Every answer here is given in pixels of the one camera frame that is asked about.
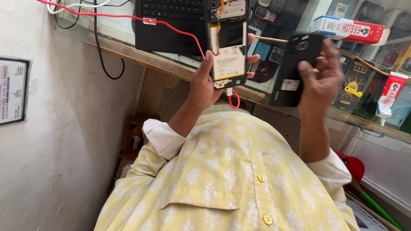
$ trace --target hst999 glue tube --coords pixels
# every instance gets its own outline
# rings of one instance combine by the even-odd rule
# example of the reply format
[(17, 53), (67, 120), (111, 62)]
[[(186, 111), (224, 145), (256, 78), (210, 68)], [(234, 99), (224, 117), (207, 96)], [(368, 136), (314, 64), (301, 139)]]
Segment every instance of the hst999 glue tube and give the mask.
[(384, 126), (386, 118), (391, 116), (391, 107), (407, 79), (408, 76), (396, 72), (391, 72), (388, 77), (375, 112), (375, 115), (381, 118), (381, 126)]

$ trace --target red feature phone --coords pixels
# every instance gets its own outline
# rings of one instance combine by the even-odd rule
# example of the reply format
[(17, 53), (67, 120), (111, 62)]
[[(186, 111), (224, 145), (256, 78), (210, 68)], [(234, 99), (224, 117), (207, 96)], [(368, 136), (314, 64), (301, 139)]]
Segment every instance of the red feature phone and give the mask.
[(269, 12), (267, 9), (264, 9), (262, 7), (257, 7), (255, 15), (271, 23), (273, 23), (276, 18), (275, 14)]

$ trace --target yellow tool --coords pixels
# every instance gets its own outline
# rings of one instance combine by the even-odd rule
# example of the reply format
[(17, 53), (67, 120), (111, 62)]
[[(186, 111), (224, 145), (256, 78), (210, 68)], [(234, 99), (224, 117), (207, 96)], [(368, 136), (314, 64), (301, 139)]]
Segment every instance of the yellow tool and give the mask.
[(362, 92), (356, 92), (356, 90), (354, 90), (354, 89), (352, 89), (352, 88), (350, 88), (350, 87), (344, 87), (344, 90), (345, 90), (346, 92), (348, 92), (348, 93), (351, 93), (351, 94), (355, 95), (356, 97), (361, 97), (361, 96), (363, 96), (363, 93), (362, 93)]

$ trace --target person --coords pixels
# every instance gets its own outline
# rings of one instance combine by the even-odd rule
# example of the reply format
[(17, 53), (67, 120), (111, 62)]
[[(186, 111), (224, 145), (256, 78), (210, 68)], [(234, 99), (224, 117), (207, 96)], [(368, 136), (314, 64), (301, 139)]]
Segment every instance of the person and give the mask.
[(222, 91), (213, 89), (207, 51), (178, 112), (168, 123), (144, 123), (149, 143), (115, 183), (95, 230), (359, 230), (342, 188), (351, 175), (329, 148), (326, 126), (343, 75), (330, 42), (323, 52), (319, 72), (298, 64), (304, 90), (297, 155), (268, 123), (214, 105)]

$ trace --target white cable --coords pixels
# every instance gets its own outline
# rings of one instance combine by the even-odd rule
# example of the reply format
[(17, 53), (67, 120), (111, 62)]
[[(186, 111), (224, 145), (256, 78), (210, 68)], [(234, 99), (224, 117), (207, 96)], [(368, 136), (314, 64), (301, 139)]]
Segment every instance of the white cable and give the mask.
[(227, 96), (232, 96), (233, 95), (233, 89), (232, 88), (226, 88), (226, 93), (227, 93)]
[[(85, 4), (75, 3), (75, 4), (68, 5), (67, 7), (71, 8), (71, 7), (75, 7), (75, 6), (81, 6), (81, 7), (96, 8), (96, 7), (104, 6), (104, 5), (108, 4), (109, 2), (111, 2), (111, 0), (107, 0), (106, 2), (104, 2), (102, 4), (99, 4), (99, 5), (85, 5)], [(50, 4), (47, 4), (47, 10), (49, 11), (50, 14), (58, 14), (58, 13), (62, 12), (65, 9), (60, 9), (60, 10), (57, 10), (57, 11), (54, 12), (50, 9)]]

